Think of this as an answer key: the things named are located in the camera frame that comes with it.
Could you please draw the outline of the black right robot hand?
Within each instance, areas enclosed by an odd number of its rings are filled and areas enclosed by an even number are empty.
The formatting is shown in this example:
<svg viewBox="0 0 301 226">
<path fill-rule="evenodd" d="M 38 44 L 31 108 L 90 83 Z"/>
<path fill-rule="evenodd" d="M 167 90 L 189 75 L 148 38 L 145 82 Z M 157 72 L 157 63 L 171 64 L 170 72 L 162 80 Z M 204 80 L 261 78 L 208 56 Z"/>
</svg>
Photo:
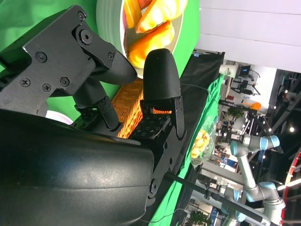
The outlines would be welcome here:
<svg viewBox="0 0 301 226">
<path fill-rule="evenodd" d="M 0 223 L 127 226 L 138 221 L 186 138 L 172 53 L 151 51 L 143 117 L 129 138 L 102 82 L 137 72 L 74 5 L 49 16 L 0 54 Z"/>
</svg>

